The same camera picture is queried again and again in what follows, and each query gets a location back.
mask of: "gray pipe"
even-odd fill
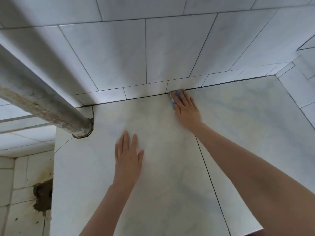
[[[87,137],[93,120],[83,116],[0,45],[0,97],[73,134]]]

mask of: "hand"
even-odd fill
[[[193,131],[198,124],[202,123],[201,114],[192,97],[190,97],[185,91],[184,93],[182,93],[182,91],[178,91],[178,93],[183,102],[178,99],[175,93],[171,93],[175,101],[175,114],[179,122],[185,128]]]
[[[132,137],[129,149],[129,134],[124,131],[118,144],[115,145],[115,175],[113,184],[122,184],[124,187],[133,187],[139,179],[144,151],[137,154],[137,134]]]

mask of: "metal pipe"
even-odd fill
[[[88,136],[93,120],[83,116],[0,45],[0,97],[73,134]]]

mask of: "person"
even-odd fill
[[[315,195],[262,158],[221,136],[202,122],[194,99],[172,93],[179,122],[205,146],[231,180],[249,210],[272,236],[315,235]],[[124,132],[115,146],[112,185],[80,236],[112,236],[136,184],[144,151],[137,154],[137,135],[129,146]]]

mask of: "marble floor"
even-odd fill
[[[189,90],[203,120],[315,192],[315,131],[275,76]],[[58,129],[50,235],[78,235],[114,173],[123,130],[145,150],[142,173],[115,235],[242,236],[261,229],[167,94],[89,107],[84,139]]]

